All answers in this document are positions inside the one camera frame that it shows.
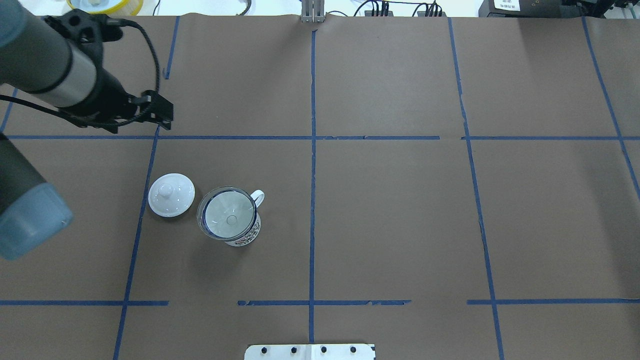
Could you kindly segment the black computer box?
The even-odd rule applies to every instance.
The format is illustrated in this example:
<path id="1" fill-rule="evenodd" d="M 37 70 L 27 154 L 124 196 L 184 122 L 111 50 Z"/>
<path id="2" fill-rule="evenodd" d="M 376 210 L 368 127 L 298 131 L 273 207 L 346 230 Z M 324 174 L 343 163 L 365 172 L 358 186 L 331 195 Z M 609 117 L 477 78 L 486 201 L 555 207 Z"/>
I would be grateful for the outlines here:
<path id="1" fill-rule="evenodd" d="M 479 18 L 601 18 L 614 0 L 483 0 Z"/>

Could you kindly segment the yellow tape roll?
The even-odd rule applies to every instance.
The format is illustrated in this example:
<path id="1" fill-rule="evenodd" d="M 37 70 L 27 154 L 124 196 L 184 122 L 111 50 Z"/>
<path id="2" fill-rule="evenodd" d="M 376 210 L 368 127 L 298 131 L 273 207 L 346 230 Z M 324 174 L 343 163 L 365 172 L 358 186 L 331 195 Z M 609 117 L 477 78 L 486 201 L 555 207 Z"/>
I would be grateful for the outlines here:
<path id="1" fill-rule="evenodd" d="M 71 9 L 80 9 L 92 15 L 137 16 L 144 0 L 66 0 Z"/>

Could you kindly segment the white ceramic lid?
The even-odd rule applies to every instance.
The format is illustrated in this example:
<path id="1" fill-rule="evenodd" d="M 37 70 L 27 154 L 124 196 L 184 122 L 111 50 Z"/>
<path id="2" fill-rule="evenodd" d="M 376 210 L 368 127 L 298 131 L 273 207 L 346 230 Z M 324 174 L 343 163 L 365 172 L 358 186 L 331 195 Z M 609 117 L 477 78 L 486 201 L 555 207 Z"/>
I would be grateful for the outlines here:
<path id="1" fill-rule="evenodd" d="M 190 209 L 195 186 L 184 174 L 168 173 L 156 179 L 147 191 L 151 211 L 163 218 L 174 218 Z"/>

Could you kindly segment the aluminium frame post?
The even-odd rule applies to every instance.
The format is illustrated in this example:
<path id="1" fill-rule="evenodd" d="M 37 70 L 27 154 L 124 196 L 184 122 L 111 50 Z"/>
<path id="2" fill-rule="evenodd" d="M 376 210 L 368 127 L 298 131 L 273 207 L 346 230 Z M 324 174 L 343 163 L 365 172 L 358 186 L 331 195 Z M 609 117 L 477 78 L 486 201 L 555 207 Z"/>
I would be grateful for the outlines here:
<path id="1" fill-rule="evenodd" d="M 325 0 L 300 0 L 302 23 L 324 23 L 326 19 Z"/>

